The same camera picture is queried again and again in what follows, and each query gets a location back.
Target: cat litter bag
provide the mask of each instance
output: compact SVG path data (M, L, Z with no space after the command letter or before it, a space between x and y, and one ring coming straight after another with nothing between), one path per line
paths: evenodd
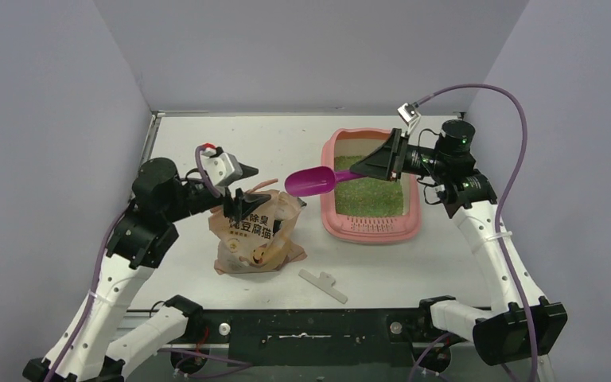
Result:
M306 204L275 189L258 191L277 181L265 181L247 191L270 195L270 200L245 220L235 222L225 217L221 208L212 210L209 230L221 240L214 262L219 275L279 271L289 262L306 258L303 248L290 238Z

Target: gray wall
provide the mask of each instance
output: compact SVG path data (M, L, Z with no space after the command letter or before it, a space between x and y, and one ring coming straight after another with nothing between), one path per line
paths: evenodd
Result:
M482 81L527 0L95 3L154 109L394 114ZM464 111L473 96L427 111Z
M611 2L531 1L486 82L528 114L527 159L504 217L539 285L568 309L551 354L557 377L611 380ZM501 191L518 116L482 91L469 120L480 167Z
M72 320L149 118L92 2L0 1L0 381Z

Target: white tabletop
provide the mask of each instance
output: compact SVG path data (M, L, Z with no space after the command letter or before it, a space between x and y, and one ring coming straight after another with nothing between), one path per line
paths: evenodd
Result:
M417 132L439 131L453 116L423 117ZM152 158L167 157L180 174L195 167L193 150L201 143L222 146L239 161L259 168L259 175L236 182L249 189L260 181L284 179L297 170L319 166L321 148L339 128L403 127L395 116L166 116L155 140ZM423 145L434 142L423 135ZM280 272L218 275L213 268L219 239L208 229L208 214L177 223L179 239L161 266L139 291L133 310L181 294L205 309L399 308L417 306L423 298L450 294L472 306L489 306L483 277L465 239L442 206L422 208L422 228L402 244L372 246L345 243L327 233L320 218L320 198L308 203L292 236L308 258L287 264ZM330 273L335 287L348 296L343 305L298 276Z

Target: robotic arm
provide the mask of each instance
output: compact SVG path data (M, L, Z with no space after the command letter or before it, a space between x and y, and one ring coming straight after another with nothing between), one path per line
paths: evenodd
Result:
M132 184L134 198L107 242L97 287L45 357L27 364L26 379L124 381L164 344L188 330L204 328L202 307L174 296L150 320L111 342L134 296L178 238L174 222L217 206L223 206L226 217L240 221L270 199L241 189L231 197L232 182L259 171L239 163L221 147L202 146L197 156L199 166L194 171L201 179L180 178L167 158L151 159L140 167Z
M442 125L434 148L414 146L408 141L420 114L414 106L404 104L399 115L409 129L394 129L382 146L351 166L350 171L385 181L396 181L402 173L432 177L439 200L467 240L491 295L491 310L467 306L451 296L422 300L420 308L430 318L427 325L473 342L489 365L531 356L527 319L499 243L502 239L531 305L538 354L549 353L566 324L567 314L560 302L548 302L528 274L504 223L500 223L500 232L494 228L497 196L488 178L475 168L469 150L474 127L451 120Z

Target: magenta scoop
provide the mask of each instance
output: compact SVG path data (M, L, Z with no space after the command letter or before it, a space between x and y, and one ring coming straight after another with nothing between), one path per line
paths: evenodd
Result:
M350 170L334 171L327 166L292 173L285 180L285 190L293 197L309 197L333 191L337 183L359 179L364 175Z

